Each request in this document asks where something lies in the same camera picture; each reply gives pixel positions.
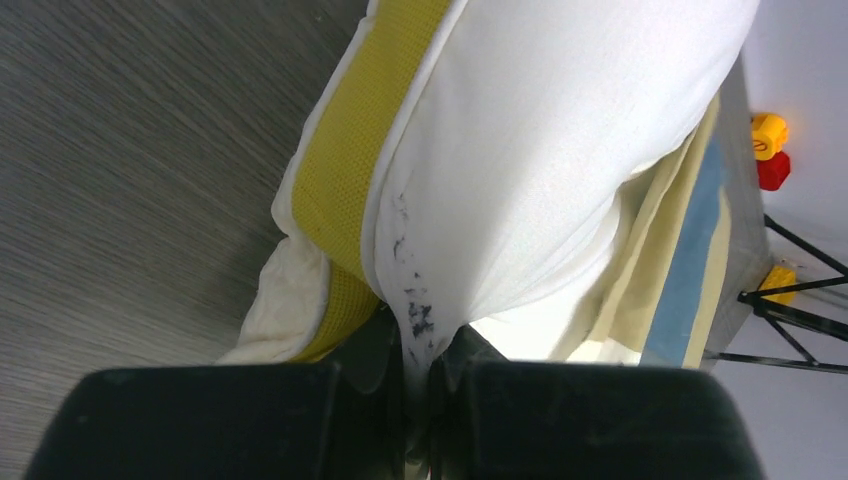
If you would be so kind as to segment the white pillow with yellow edge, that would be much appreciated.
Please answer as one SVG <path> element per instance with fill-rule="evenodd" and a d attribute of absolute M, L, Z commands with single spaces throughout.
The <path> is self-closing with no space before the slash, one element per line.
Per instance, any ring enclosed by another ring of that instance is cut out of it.
<path fill-rule="evenodd" d="M 380 305 L 406 384 L 471 326 L 552 360 L 650 172 L 705 119 L 755 1 L 372 1 L 272 203 L 226 364 L 317 360 Z"/>

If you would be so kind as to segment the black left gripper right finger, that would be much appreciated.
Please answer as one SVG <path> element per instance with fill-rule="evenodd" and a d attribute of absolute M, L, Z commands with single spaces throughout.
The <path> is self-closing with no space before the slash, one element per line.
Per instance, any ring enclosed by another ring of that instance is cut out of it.
<path fill-rule="evenodd" d="M 730 396 L 675 368 L 510 361 L 461 328 L 431 371 L 435 479 L 760 479 Z"/>

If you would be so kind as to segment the blue tan white checked pillowcase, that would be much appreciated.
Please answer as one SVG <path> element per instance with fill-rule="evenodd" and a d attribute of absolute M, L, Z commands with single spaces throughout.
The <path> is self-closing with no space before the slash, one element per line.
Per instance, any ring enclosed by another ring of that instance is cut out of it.
<path fill-rule="evenodd" d="M 737 297 L 760 283 L 771 257 L 740 63 L 697 130 L 649 177 L 607 287 L 553 360 L 697 368 L 747 318 Z"/>

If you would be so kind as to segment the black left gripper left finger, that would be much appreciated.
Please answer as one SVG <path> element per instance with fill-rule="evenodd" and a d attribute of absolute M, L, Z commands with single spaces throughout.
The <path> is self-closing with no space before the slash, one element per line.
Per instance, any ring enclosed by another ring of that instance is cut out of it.
<path fill-rule="evenodd" d="M 101 370 L 29 479 L 398 479 L 400 345 L 386 309 L 315 363 Z"/>

